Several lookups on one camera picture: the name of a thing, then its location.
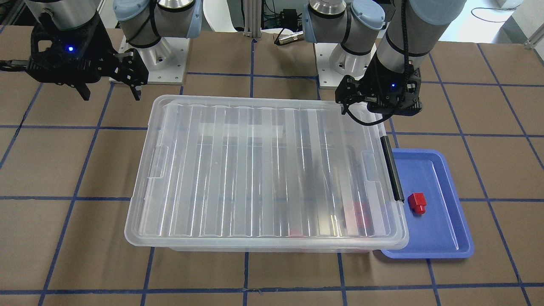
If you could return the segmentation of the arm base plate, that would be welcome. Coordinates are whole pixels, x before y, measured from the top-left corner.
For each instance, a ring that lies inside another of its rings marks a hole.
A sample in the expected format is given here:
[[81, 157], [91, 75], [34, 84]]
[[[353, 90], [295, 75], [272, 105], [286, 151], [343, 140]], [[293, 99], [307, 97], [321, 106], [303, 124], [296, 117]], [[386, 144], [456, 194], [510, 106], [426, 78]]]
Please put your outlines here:
[[338, 87], [345, 75], [360, 80], [365, 75], [376, 50], [374, 44], [369, 54], [355, 56], [348, 54], [338, 43], [315, 43], [315, 63], [320, 87], [324, 89]]
[[148, 85], [183, 85], [190, 41], [162, 37], [157, 45], [138, 49], [148, 69]]

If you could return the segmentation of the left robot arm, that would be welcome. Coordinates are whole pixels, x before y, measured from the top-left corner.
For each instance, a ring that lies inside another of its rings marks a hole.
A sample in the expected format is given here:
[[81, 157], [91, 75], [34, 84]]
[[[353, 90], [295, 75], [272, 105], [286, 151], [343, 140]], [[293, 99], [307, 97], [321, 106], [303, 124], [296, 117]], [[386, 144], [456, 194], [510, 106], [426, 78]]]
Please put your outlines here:
[[[342, 113], [364, 102], [367, 110], [385, 116], [414, 116], [419, 99], [420, 64], [450, 23], [462, 12], [464, 0], [395, 0], [394, 12], [362, 78], [346, 72], [335, 91]], [[352, 56], [371, 52], [386, 19], [373, 0], [310, 0], [302, 14], [304, 38], [310, 43], [338, 43]]]

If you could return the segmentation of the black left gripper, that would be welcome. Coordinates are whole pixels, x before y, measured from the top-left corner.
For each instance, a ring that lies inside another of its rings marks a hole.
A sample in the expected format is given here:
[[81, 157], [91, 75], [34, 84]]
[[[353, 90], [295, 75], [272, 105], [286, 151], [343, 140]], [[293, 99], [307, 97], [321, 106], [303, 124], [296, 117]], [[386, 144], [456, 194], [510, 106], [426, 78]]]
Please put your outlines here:
[[343, 76], [335, 90], [335, 103], [342, 106], [342, 114], [350, 116], [350, 107], [363, 101], [373, 113], [415, 116], [423, 108], [419, 98], [420, 69], [412, 64], [409, 69], [411, 75], [406, 81], [403, 72], [389, 70], [375, 57], [361, 81], [354, 76]]

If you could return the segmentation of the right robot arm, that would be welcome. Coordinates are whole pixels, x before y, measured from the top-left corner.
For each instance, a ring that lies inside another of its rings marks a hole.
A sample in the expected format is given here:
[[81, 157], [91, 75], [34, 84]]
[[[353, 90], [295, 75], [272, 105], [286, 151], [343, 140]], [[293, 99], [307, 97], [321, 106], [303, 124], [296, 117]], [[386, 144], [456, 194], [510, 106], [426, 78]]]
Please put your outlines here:
[[129, 48], [113, 46], [93, 0], [27, 0], [35, 19], [24, 70], [43, 83], [67, 85], [82, 99], [103, 77], [130, 87], [136, 100], [150, 69], [169, 62], [168, 37], [198, 37], [201, 0], [115, 0], [113, 11]]

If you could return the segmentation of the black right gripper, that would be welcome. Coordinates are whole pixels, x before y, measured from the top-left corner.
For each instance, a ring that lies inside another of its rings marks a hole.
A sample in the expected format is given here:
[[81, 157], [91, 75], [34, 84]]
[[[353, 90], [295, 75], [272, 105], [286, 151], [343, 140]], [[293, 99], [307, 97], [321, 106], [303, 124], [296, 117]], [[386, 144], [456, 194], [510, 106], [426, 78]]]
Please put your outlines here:
[[147, 85], [148, 69], [135, 48], [119, 54], [96, 12], [83, 25], [61, 30], [52, 15], [43, 12], [31, 33], [27, 73], [39, 82], [70, 83], [84, 101], [89, 101], [88, 83], [111, 77], [130, 87], [136, 101]]

